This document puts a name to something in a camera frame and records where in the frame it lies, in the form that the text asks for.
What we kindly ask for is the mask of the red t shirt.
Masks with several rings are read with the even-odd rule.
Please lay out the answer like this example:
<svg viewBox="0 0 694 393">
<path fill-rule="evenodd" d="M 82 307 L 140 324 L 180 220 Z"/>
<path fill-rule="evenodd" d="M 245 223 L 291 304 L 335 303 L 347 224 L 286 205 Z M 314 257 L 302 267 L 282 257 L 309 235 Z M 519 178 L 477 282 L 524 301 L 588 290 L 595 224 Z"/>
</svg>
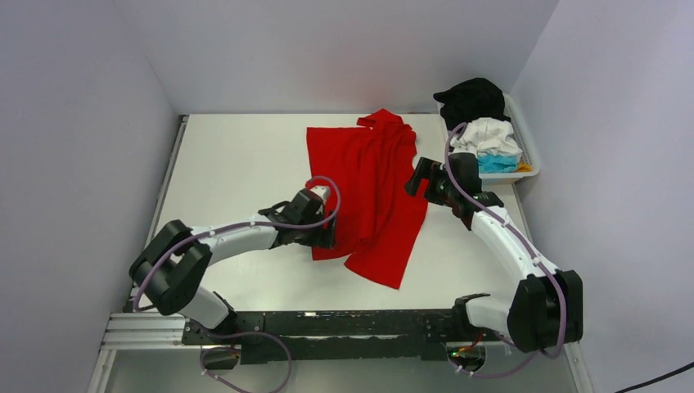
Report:
<svg viewBox="0 0 694 393">
<path fill-rule="evenodd" d="M 427 203 L 409 196 L 417 135 L 401 116 L 380 109 L 354 127 L 309 127 L 306 144 L 313 176 L 332 179 L 341 200 L 336 244 L 314 247 L 314 260 L 345 258 L 345 267 L 372 282 L 399 289 Z"/>
</svg>

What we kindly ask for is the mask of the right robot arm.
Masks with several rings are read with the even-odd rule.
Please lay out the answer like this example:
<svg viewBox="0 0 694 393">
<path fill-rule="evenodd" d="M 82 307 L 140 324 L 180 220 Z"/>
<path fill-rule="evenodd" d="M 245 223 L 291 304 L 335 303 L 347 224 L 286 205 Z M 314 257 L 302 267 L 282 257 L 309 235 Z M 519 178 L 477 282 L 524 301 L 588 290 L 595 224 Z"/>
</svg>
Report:
<svg viewBox="0 0 694 393">
<path fill-rule="evenodd" d="M 470 340 L 481 329 L 497 332 L 519 350 L 548 352 L 584 335 L 582 278 L 541 255 L 513 222 L 502 199 L 482 187 L 471 153 L 451 153 L 445 162 L 422 157 L 405 192 L 450 208 L 466 229 L 491 251 L 513 281 L 510 290 L 457 298 L 451 328 Z"/>
</svg>

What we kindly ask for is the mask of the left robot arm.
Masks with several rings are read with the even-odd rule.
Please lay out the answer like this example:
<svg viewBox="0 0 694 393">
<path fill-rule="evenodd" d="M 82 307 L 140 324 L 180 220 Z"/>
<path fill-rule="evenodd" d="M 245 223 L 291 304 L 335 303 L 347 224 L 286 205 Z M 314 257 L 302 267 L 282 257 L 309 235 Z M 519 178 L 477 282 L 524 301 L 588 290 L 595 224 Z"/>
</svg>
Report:
<svg viewBox="0 0 694 393">
<path fill-rule="evenodd" d="M 240 223 L 219 228 L 168 222 L 131 264 L 128 275 L 164 316 L 180 314 L 196 322 L 216 344 L 237 331 L 237 312 L 201 285 L 213 264 L 245 254 L 298 244 L 331 249 L 336 244 L 336 212 L 327 209 L 331 189 L 299 190 L 290 201 L 259 210 Z"/>
</svg>

